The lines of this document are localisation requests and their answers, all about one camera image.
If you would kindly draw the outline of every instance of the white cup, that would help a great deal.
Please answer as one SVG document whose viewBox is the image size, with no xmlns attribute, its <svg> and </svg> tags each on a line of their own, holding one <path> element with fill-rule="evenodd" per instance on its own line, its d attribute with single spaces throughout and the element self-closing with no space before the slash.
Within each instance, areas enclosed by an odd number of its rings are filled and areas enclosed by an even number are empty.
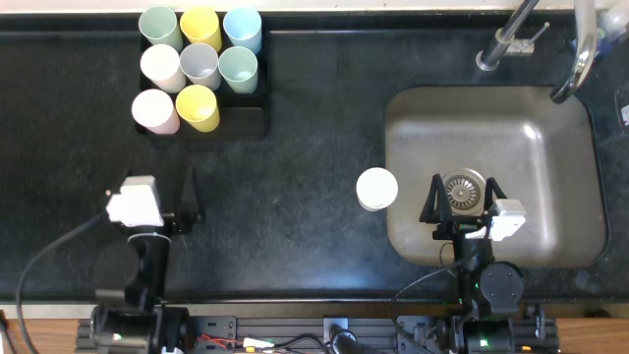
<svg viewBox="0 0 629 354">
<path fill-rule="evenodd" d="M 203 85 L 211 90 L 220 87 L 218 54 L 211 45 L 198 43 L 187 46 L 181 52 L 179 66 L 194 84 Z"/>
<path fill-rule="evenodd" d="M 152 44 L 170 45 L 177 51 L 184 46 L 177 16 L 165 6 L 152 7 L 144 11 L 138 21 L 138 27 Z"/>
<path fill-rule="evenodd" d="M 243 46 L 254 54 L 262 49 L 262 18 L 250 8 L 230 10 L 223 20 L 223 28 L 232 44 Z"/>
<path fill-rule="evenodd" d="M 179 68 L 179 54 L 166 44 L 151 46 L 142 55 L 143 74 L 168 93 L 177 93 L 186 85 L 186 76 Z"/>
<path fill-rule="evenodd" d="M 131 106 L 131 113 L 139 124 L 155 134 L 175 134 L 179 130 L 179 116 L 168 93 L 159 89 L 140 92 Z"/>
<path fill-rule="evenodd" d="M 218 70 L 235 93 L 252 93 L 257 88 L 257 58 L 245 47 L 231 47 L 218 59 Z"/>
<path fill-rule="evenodd" d="M 384 168 L 370 168 L 358 178 L 356 194 L 361 207 L 367 211 L 378 211 L 395 201 L 397 180 Z"/>
</svg>

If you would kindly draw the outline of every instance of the faucet base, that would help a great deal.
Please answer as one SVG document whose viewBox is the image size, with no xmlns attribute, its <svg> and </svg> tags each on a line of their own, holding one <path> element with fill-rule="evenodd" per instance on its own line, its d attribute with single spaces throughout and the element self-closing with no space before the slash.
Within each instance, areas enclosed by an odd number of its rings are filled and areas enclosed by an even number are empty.
<svg viewBox="0 0 629 354">
<path fill-rule="evenodd" d="M 487 65 L 483 62 L 483 60 L 481 60 L 482 57 L 483 57 L 483 51 L 481 50 L 479 54 L 476 55 L 476 65 L 478 65 L 479 68 L 481 68 L 481 70 L 494 71 L 498 68 L 498 64 L 500 64 L 500 61 L 497 61 L 493 65 Z"/>
</svg>

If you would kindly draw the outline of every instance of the stainless steel sink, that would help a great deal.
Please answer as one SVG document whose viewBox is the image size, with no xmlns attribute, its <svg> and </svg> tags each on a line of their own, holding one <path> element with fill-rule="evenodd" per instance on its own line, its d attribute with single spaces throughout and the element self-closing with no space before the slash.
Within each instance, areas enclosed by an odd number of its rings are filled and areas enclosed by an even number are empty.
<svg viewBox="0 0 629 354">
<path fill-rule="evenodd" d="M 484 178 L 519 199 L 526 223 L 493 242 L 498 260 L 518 266 L 586 266 L 606 240 L 590 118 L 550 88 L 412 88 L 386 109 L 386 168 L 399 194 L 387 210 L 388 235 L 408 261 L 438 265 L 442 241 L 419 222 L 430 178 L 447 180 L 459 213 L 478 213 Z M 451 248 L 444 259 L 451 259 Z"/>
</svg>

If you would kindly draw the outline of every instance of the faucet spout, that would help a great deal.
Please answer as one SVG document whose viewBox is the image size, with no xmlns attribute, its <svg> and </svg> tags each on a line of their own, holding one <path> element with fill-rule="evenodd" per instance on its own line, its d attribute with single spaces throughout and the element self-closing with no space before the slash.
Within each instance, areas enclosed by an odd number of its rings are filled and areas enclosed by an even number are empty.
<svg viewBox="0 0 629 354">
<path fill-rule="evenodd" d="M 577 52 L 570 76 L 563 85 L 550 93 L 550 99 L 562 103 L 588 76 L 597 54 L 597 13 L 594 0 L 574 0 L 574 16 L 577 23 Z"/>
</svg>

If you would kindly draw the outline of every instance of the black tray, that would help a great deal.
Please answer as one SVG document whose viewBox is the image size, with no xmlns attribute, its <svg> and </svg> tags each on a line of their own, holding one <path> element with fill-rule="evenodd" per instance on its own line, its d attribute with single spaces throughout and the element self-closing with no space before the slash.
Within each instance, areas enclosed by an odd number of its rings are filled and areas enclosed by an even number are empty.
<svg viewBox="0 0 629 354">
<path fill-rule="evenodd" d="M 219 21 L 222 24 L 222 15 L 219 15 Z M 185 35 L 184 48 L 190 45 Z M 229 36 L 224 32 L 221 26 L 221 37 L 223 45 L 218 55 L 225 49 L 232 47 Z M 266 115 L 266 33 L 262 31 L 262 49 L 256 55 L 257 57 L 257 88 L 253 93 L 235 93 L 229 85 L 221 78 L 221 86 L 214 94 L 216 95 L 216 103 L 218 106 L 218 114 L 220 115 L 220 123 L 218 127 L 209 132 L 202 133 L 193 128 L 185 119 L 180 118 L 181 127 L 175 134 L 154 134 L 149 129 L 136 123 L 136 132 L 153 140 L 185 140 L 185 141 L 254 141 L 260 140 L 266 134 L 268 119 Z M 142 38 L 141 49 L 144 52 L 151 46 L 146 38 Z M 193 83 L 186 78 L 186 86 Z M 149 78 L 141 72 L 140 91 L 147 89 L 159 89 Z M 178 93 L 169 93 L 175 102 Z"/>
</svg>

